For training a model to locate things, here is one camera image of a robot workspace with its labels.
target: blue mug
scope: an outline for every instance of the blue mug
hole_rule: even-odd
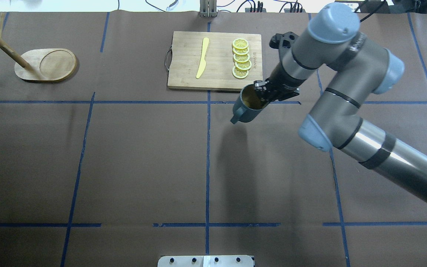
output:
[[[256,115],[258,115],[266,105],[261,105],[261,100],[258,98],[255,92],[254,85],[245,86],[240,95],[235,101],[234,105],[234,117],[230,120],[233,124],[241,121],[243,123],[251,122]]]

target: knife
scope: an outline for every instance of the knife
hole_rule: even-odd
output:
[[[207,65],[207,62],[205,61],[205,53],[207,52],[207,47],[209,47],[209,39],[207,37],[203,38],[202,41],[202,55],[200,56],[200,63],[199,63],[199,69],[197,71],[197,75],[195,76],[196,79],[200,78],[202,76],[203,71],[205,70],[205,66]]]

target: white bracket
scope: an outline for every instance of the white bracket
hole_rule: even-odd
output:
[[[254,267],[248,255],[163,256],[158,267]]]
[[[217,0],[200,0],[201,17],[217,17]]]

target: stack of lemon slices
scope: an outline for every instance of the stack of lemon slices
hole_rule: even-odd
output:
[[[248,76],[248,70],[251,68],[248,41],[243,38],[234,39],[232,42],[232,51],[235,63],[235,66],[232,68],[232,74],[237,79],[244,79]]]

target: wooden cutting board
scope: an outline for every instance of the wooden cutting board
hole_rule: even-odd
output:
[[[199,79],[195,78],[202,53],[202,40],[210,39],[205,61],[207,66]],[[244,79],[232,75],[234,67],[232,41],[244,38],[249,42],[251,69]],[[263,79],[261,35],[223,32],[174,32],[172,61],[168,88],[195,90],[239,91],[245,85]]]

